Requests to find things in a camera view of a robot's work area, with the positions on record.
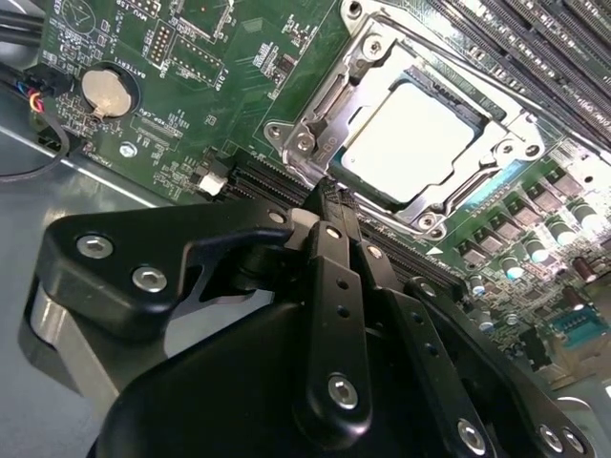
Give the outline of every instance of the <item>connector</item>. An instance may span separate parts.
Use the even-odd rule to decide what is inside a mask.
[[[43,97],[57,98],[69,92],[74,86],[74,78],[46,64],[36,64],[24,71],[29,87],[42,93]]]

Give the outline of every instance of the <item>motherboard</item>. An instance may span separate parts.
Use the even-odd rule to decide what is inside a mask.
[[[608,4],[55,0],[40,60],[77,81],[46,109],[83,154],[176,204],[299,205],[332,176],[509,357],[608,344],[611,167],[562,128],[611,143]]]

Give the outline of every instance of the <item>metal socket frame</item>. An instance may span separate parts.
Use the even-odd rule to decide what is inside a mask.
[[[294,124],[271,121],[264,128],[265,137],[282,156],[284,166],[310,187],[327,175],[331,160],[342,148],[349,147],[363,129],[363,124],[353,125],[355,115],[364,107],[376,113],[376,107],[379,109],[391,96],[402,72],[410,66],[421,65],[426,50],[410,42],[404,30],[416,32],[453,52],[405,10],[364,0],[359,2],[361,12],[355,16],[350,9],[352,4],[344,0],[341,7],[352,40],[298,121]],[[442,182],[432,181],[401,210],[392,213],[371,199],[356,195],[365,212],[395,230],[436,240],[446,236],[444,221],[510,162],[535,161],[545,154],[531,114],[488,83],[452,63],[448,65],[500,107],[505,117],[494,120],[455,84],[437,73],[437,79],[481,116],[483,129],[453,159],[453,170]],[[424,215],[433,215],[433,224],[423,227],[419,221]]]

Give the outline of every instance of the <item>cable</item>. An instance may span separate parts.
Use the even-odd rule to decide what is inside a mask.
[[[0,10],[0,25],[2,26],[18,27],[31,31],[42,31],[44,23],[45,20],[42,17]]]
[[[45,106],[42,103],[42,100],[40,100],[40,93],[39,92],[34,92],[34,91],[30,91],[28,93],[28,98],[30,100],[30,108],[32,108],[32,111],[35,113],[43,113],[45,111]]]
[[[61,124],[59,124],[59,121],[50,114],[40,113],[38,115],[49,125],[49,127],[55,131],[59,137],[61,144],[59,151],[53,157],[51,162],[48,162],[45,165],[37,167],[33,170],[28,172],[20,172],[17,174],[0,175],[0,183],[14,183],[15,181],[25,181],[27,179],[34,179],[45,175],[61,164],[62,159],[64,159],[70,152],[70,139],[68,138],[66,131],[64,131],[64,128],[61,127]]]
[[[23,45],[38,48],[42,41],[42,34],[39,31],[18,31],[0,27],[0,41],[12,43],[13,45]]]
[[[32,97],[32,95],[35,95],[34,93],[32,93],[32,95],[28,97],[26,94],[22,94],[21,90],[18,89],[16,85],[12,86],[2,80],[0,80],[0,89],[4,89],[9,94],[18,97],[22,101],[28,100]],[[49,127],[53,129],[53,131],[59,138],[59,151],[55,154],[55,156],[50,162],[33,170],[29,170],[28,172],[19,172],[16,174],[0,175],[0,184],[14,183],[16,181],[25,181],[27,179],[41,177],[42,175],[47,174],[52,169],[61,164],[62,159],[64,159],[70,152],[70,139],[68,138],[68,134],[66,134],[64,128],[61,127],[61,124],[59,123],[57,118],[50,114],[44,113],[44,111],[38,113],[38,115],[49,125]]]
[[[0,81],[4,81],[11,86],[15,86],[20,80],[24,79],[22,72],[14,69],[13,67],[0,62]]]

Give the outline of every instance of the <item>black cable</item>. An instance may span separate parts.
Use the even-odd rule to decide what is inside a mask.
[[[21,100],[28,100],[28,98],[22,95],[17,89],[3,81],[0,81],[0,88],[17,96]],[[45,175],[52,169],[57,167],[59,164],[61,164],[62,159],[64,159],[70,152],[70,139],[68,138],[66,131],[64,131],[64,128],[61,127],[59,121],[50,114],[40,113],[38,115],[42,117],[42,119],[49,125],[49,127],[51,127],[57,134],[57,137],[60,141],[59,151],[55,154],[55,156],[50,162],[35,169],[29,170],[28,172],[0,175],[0,184],[14,183],[15,181],[25,181],[27,179],[34,179]]]
[[[0,81],[3,81],[14,88],[19,81],[24,80],[22,72],[14,69],[13,67],[0,62]]]
[[[30,31],[42,31],[45,20],[19,12],[0,10],[0,25],[18,27]]]
[[[0,27],[0,41],[38,48],[42,41],[42,34],[40,31],[18,31],[17,29]]]

